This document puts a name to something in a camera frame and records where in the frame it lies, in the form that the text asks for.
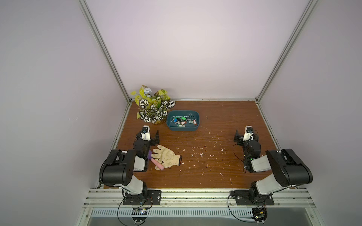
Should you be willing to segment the teal plastic storage box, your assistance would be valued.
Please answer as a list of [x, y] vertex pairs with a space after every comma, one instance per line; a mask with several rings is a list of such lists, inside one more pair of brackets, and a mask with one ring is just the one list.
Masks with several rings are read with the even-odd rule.
[[166, 124], [171, 131], [196, 131], [200, 115], [197, 111], [173, 110], [168, 113]]

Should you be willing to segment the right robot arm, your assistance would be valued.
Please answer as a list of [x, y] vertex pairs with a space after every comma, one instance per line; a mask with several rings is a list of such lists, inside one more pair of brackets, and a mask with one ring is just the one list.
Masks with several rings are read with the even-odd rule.
[[261, 144], [253, 127], [246, 126], [243, 135], [236, 131], [233, 141], [243, 149], [244, 172], [271, 171], [271, 175], [251, 184], [248, 194], [244, 195], [250, 201], [260, 203], [274, 193], [312, 183], [312, 172], [292, 149], [271, 150], [261, 155]]

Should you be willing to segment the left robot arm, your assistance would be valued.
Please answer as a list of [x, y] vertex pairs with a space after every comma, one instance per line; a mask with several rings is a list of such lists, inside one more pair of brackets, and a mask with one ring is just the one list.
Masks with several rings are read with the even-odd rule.
[[99, 172], [99, 182], [108, 187], [118, 187], [126, 192], [126, 197], [146, 199], [147, 185], [137, 179], [135, 172], [146, 172], [150, 162], [152, 146], [159, 144], [159, 132], [154, 138], [150, 136], [149, 126], [144, 126], [136, 135], [133, 148], [129, 150], [112, 150], [103, 162]]

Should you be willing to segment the purple pink garden trowel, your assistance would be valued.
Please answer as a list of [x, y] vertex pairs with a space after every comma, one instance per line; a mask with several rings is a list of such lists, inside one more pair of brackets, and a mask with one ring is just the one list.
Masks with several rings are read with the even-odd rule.
[[154, 163], [156, 170], [161, 170], [161, 171], [163, 171], [163, 170], [165, 169], [165, 167], [164, 167], [161, 163], [159, 163], [156, 159], [154, 159], [151, 155], [152, 155], [152, 151], [149, 150], [148, 159], [149, 159], [152, 163]]

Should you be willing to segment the artificial potted plant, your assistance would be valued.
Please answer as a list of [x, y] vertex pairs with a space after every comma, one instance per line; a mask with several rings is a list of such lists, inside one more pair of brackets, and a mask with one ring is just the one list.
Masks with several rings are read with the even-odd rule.
[[164, 89], [153, 93], [151, 88], [142, 85], [139, 91], [134, 91], [131, 95], [138, 106], [136, 117], [145, 123], [154, 125], [164, 123], [169, 111], [176, 105]]

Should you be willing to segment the left electronics board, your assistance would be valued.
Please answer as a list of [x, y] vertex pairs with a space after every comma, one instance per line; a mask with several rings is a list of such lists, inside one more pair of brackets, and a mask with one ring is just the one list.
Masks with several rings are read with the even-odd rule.
[[146, 208], [134, 208], [131, 213], [131, 217], [135, 225], [142, 225], [148, 217], [149, 210]]

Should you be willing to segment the electronics board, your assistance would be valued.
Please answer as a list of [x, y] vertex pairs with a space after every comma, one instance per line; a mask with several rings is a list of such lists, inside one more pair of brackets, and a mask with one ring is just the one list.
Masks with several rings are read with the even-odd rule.
[[131, 213], [131, 217], [135, 225], [142, 225], [148, 217], [149, 210], [146, 208], [134, 208]]
[[265, 206], [257, 206], [255, 208], [252, 208], [252, 219], [257, 223], [262, 223], [264, 224], [266, 219], [267, 219], [267, 215], [268, 215], [268, 212], [267, 212], [267, 209]]

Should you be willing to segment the right electronics board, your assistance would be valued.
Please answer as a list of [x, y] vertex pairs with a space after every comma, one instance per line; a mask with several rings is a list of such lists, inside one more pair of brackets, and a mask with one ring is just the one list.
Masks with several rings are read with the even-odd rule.
[[252, 219], [257, 223], [262, 223], [264, 224], [266, 219], [267, 219], [267, 215], [268, 215], [268, 212], [267, 212], [267, 209], [265, 206], [257, 206], [255, 208], [252, 208]]

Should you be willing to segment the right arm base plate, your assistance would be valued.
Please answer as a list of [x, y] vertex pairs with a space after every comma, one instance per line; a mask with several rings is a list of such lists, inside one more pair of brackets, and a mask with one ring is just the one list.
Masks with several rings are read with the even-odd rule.
[[235, 199], [238, 206], [273, 206], [275, 204], [271, 195], [260, 195], [248, 190], [233, 190], [230, 195]]

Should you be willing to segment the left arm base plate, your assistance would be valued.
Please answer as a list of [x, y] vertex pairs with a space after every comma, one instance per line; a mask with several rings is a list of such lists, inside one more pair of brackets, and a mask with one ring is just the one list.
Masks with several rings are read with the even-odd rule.
[[123, 205], [125, 206], [142, 206], [142, 205], [160, 205], [162, 197], [161, 190], [150, 190], [146, 193], [141, 193], [139, 195], [130, 195], [126, 193], [124, 195]]

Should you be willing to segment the aluminium front rail frame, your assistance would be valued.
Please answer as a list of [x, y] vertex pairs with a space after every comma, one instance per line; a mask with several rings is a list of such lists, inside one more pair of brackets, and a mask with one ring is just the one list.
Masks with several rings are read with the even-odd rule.
[[243, 193], [245, 189], [161, 189], [150, 190], [150, 204], [144, 205], [146, 213], [137, 214], [134, 209], [141, 204], [126, 205], [120, 189], [90, 189], [77, 226], [86, 226], [92, 217], [223, 217], [253, 222], [252, 209]]

